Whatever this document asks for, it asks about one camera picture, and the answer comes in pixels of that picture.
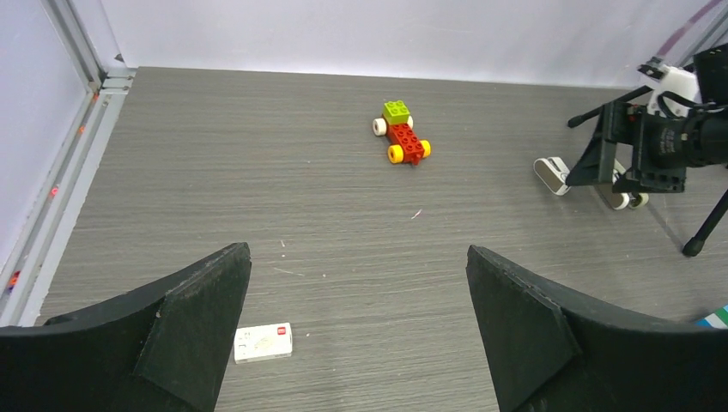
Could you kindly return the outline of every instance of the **black tripod leg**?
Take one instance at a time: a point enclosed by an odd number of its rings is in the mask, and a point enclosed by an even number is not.
[[[617,97],[612,101],[630,101],[650,92],[652,92],[652,89],[649,86],[642,86],[641,88],[636,88],[635,90],[624,94],[623,96]],[[574,127],[584,123],[586,120],[598,116],[601,110],[602,107],[597,107],[596,109],[590,110],[589,112],[586,112],[584,114],[580,114],[579,116],[574,116],[569,119],[567,126],[569,127],[569,129],[573,129]]]
[[[725,191],[723,197],[720,198],[718,204],[715,205],[713,211],[710,212],[707,219],[703,222],[703,225],[698,229],[698,233],[688,241],[682,249],[682,254],[691,258],[698,256],[698,253],[703,249],[705,241],[713,229],[718,226],[720,219],[723,218],[725,212],[728,211],[728,191]]]

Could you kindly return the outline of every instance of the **pink cable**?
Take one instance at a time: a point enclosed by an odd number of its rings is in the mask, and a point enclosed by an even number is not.
[[[667,41],[660,47],[658,54],[656,57],[658,58],[664,58],[664,56],[667,54],[667,52],[672,49],[672,47],[677,43],[678,40],[680,40],[685,33],[687,33],[690,28],[693,27],[695,23],[697,23],[700,19],[702,19],[708,11],[713,9],[715,6],[720,4],[723,0],[711,0],[702,7],[702,9],[698,10],[697,13],[695,13],[692,17],[690,17],[690,20],[688,20],[682,27],[678,28]]]

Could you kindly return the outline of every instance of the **yellow wheel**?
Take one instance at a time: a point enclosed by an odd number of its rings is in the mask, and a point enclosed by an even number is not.
[[[430,156],[430,152],[432,152],[432,148],[430,147],[430,142],[427,140],[421,140],[420,143],[422,144],[422,148],[425,149],[425,154],[422,155],[422,158],[426,158]]]
[[[389,161],[394,164],[402,163],[404,160],[404,150],[402,150],[402,146],[392,144],[389,150],[387,150],[387,156],[389,156]]]

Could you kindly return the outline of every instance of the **rubber foot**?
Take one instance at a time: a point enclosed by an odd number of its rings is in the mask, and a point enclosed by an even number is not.
[[[584,123],[584,119],[582,118],[582,116],[574,116],[569,119],[567,126],[569,127],[569,129],[573,129],[574,127],[582,123]]]
[[[688,258],[694,258],[694,257],[698,256],[698,253],[700,253],[703,250],[704,245],[705,245],[705,240],[692,238],[682,248],[682,254],[687,256]]]

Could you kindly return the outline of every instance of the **small white box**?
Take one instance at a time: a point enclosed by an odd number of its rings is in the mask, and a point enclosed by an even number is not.
[[[239,328],[235,332],[235,363],[289,357],[293,347],[289,323]]]

